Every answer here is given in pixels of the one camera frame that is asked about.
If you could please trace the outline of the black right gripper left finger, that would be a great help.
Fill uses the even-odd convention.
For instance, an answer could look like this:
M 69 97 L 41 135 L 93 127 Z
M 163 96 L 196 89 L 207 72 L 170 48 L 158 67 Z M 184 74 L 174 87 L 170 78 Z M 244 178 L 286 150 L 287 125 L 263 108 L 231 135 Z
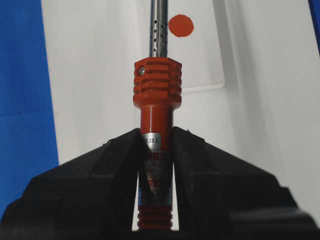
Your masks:
M 3 240 L 112 240 L 132 230 L 139 129 L 34 177 L 0 222 Z

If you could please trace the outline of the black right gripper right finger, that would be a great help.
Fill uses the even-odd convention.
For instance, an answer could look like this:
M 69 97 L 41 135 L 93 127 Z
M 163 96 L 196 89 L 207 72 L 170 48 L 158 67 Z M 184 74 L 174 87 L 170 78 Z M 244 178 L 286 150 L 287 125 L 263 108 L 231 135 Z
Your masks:
M 174 127 L 179 229 L 193 240 L 317 240 L 320 230 L 276 177 Z

